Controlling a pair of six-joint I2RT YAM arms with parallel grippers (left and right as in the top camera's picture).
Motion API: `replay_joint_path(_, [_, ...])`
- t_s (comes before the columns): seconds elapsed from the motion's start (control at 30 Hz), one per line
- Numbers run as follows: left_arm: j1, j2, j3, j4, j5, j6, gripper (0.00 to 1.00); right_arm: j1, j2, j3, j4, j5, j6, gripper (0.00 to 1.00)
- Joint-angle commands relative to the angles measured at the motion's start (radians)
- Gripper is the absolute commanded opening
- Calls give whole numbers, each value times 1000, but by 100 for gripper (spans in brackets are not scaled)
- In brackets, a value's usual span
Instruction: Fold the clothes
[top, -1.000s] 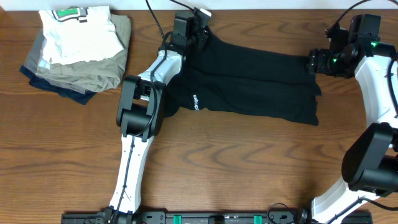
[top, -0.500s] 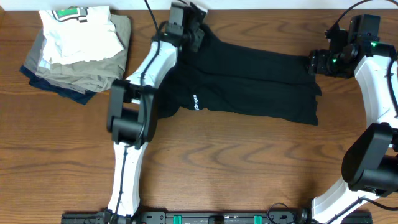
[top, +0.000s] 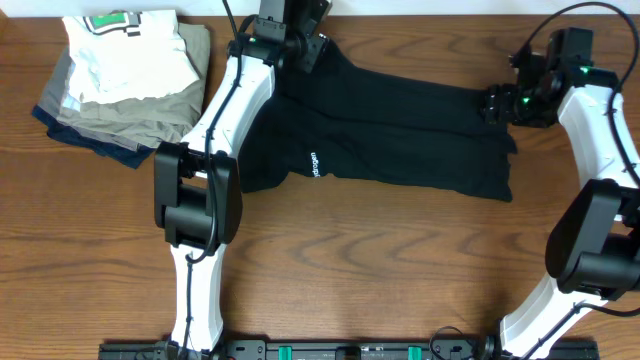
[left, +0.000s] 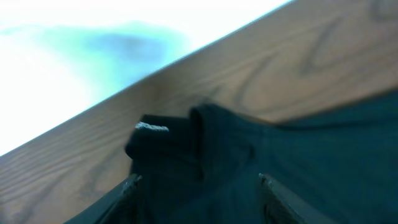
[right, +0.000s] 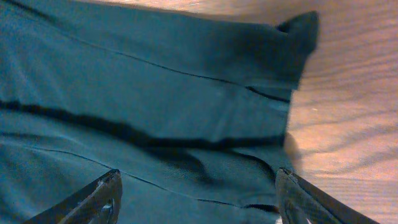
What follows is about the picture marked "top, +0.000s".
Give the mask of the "black t-shirt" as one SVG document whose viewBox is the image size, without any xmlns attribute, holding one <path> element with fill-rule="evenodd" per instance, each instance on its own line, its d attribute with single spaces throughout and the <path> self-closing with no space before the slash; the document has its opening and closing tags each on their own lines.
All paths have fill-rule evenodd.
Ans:
<svg viewBox="0 0 640 360">
<path fill-rule="evenodd" d="M 312 72 L 277 75 L 239 154 L 241 189 L 332 174 L 509 202 L 517 148 L 481 117 L 484 97 L 359 68 L 331 42 Z"/>
</svg>

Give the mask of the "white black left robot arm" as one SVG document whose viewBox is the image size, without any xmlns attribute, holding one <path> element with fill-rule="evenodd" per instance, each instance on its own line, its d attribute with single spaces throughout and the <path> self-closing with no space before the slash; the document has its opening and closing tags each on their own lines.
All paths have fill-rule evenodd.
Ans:
<svg viewBox="0 0 640 360">
<path fill-rule="evenodd" d="M 209 106 L 178 143 L 154 156 L 154 216 L 176 271 L 176 320 L 160 349 L 168 359 L 216 359 L 224 321 L 225 252 L 239 228 L 243 202 L 238 157 L 280 72 L 311 72 L 329 40 L 291 36 L 281 42 L 240 33 L 229 43 L 225 73 Z"/>
</svg>

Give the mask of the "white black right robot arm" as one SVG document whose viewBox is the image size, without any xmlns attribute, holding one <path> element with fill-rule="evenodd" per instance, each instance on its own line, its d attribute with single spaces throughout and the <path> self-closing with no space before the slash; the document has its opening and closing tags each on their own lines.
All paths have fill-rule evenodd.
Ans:
<svg viewBox="0 0 640 360">
<path fill-rule="evenodd" d="M 542 70 L 520 66 L 492 116 L 514 124 L 560 124 L 580 192 L 551 231 L 546 272 L 534 290 L 477 347 L 478 359 L 597 359 L 593 340 L 565 334 L 592 311 L 634 317 L 607 303 L 639 288 L 639 154 L 623 113 L 617 75 L 586 61 Z"/>
</svg>

